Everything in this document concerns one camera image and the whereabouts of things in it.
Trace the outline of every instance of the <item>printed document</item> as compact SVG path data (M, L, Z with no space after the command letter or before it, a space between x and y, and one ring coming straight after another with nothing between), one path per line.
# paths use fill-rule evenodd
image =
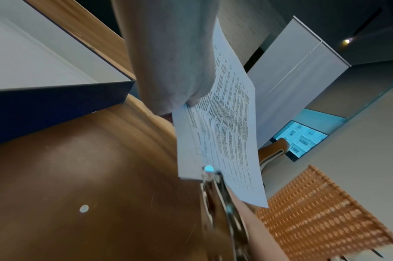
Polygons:
M256 146L255 88L216 20L215 83L195 107L172 113L181 178L202 179L202 168L220 170L247 203L268 207Z

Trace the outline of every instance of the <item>paper sheet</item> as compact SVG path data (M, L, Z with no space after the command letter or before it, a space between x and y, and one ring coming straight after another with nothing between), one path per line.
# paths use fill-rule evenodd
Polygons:
M255 88L216 20L215 83L196 107L172 113L179 177L201 179L202 167L220 170L247 203L268 207L256 146Z

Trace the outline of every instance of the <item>wooden desk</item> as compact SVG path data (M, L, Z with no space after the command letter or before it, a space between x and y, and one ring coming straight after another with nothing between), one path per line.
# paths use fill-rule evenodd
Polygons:
M72 0L29 2L111 63L124 52ZM198 184L177 177L172 130L129 97L0 144L0 261L205 260Z

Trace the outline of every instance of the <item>monitor screen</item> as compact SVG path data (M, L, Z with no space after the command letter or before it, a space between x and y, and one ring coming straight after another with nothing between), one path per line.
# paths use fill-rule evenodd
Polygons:
M280 138L286 139L291 144L286 155L292 161L296 161L326 137L327 134L291 120L271 139L271 142Z

